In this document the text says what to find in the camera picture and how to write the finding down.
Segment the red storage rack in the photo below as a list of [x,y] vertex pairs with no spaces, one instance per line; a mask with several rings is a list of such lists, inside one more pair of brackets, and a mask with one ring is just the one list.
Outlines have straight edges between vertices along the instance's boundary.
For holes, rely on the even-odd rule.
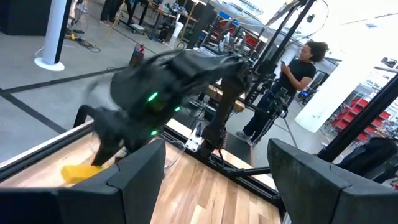
[[[365,99],[353,100],[349,107],[345,108],[337,118],[331,123],[331,126],[338,132],[344,130],[347,125],[354,120],[355,116],[368,105]],[[378,118],[376,118],[370,126],[368,126],[356,139],[357,141],[366,141],[380,128],[385,120],[390,117],[390,114],[383,111]]]

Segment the wooden floor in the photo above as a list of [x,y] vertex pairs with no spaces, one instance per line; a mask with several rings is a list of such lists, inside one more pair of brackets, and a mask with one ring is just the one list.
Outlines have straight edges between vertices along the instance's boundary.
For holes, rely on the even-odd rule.
[[[61,168],[71,164],[89,164],[97,147],[98,140],[87,135],[0,183],[0,187],[65,186]],[[232,154],[222,153],[237,167],[249,167]],[[179,159],[166,172],[151,223],[280,223],[275,206],[167,144],[166,164],[176,157]],[[269,181],[261,176],[258,179]]]

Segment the grey floor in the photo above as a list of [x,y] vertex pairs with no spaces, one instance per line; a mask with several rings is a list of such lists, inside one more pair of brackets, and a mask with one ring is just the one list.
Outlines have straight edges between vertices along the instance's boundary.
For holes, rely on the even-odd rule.
[[[170,50],[170,47],[151,41],[146,36],[133,34],[124,24],[116,26],[108,35],[109,28],[98,20],[101,7],[101,4],[88,2],[88,12],[76,27],[86,30],[84,38],[98,44],[101,52],[92,53],[66,40],[61,56],[66,69],[62,72],[46,71],[34,64],[34,53],[43,45],[43,37],[16,37],[0,33],[0,162],[72,128],[87,85],[98,78],[112,75],[106,69],[128,65],[136,44],[144,44],[146,57]],[[141,8],[137,7],[135,15],[141,14],[140,11]],[[154,23],[154,19],[155,14],[146,21]],[[40,88],[33,85],[98,71],[105,72],[91,78],[46,84]],[[275,122],[252,151],[254,166],[268,165],[266,149],[270,138],[279,138],[309,153],[318,152],[322,142],[329,143],[321,131],[310,133],[294,121],[301,108],[294,101],[287,117]],[[234,134],[241,130],[252,115],[251,110],[244,110],[232,116],[227,123],[228,131]]]

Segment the bag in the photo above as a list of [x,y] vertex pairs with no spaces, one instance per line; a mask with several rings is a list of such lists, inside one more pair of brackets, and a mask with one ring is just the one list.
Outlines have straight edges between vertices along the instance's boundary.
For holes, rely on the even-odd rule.
[[397,154],[397,140],[374,137],[348,154],[338,167],[363,176]]

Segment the green led light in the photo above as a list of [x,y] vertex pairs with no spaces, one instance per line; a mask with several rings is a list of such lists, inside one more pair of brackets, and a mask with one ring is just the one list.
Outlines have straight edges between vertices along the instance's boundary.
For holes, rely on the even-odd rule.
[[154,94],[152,94],[152,95],[148,98],[148,101],[147,101],[147,102],[153,100],[153,99],[157,96],[157,94],[158,94],[157,92],[154,93]]

